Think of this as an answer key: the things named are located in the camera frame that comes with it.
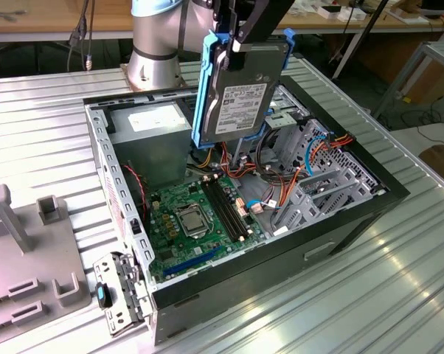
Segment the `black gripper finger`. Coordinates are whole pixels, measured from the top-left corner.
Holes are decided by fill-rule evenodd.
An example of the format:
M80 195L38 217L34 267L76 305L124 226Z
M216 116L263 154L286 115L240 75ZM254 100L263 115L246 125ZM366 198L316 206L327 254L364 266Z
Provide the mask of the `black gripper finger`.
M214 0L212 2L212 17L216 33L226 33L230 38L237 35L239 29L237 6L237 0Z
M224 69L242 69L245 55L240 46L264 42L269 38L293 3L293 0L228 1L229 40Z

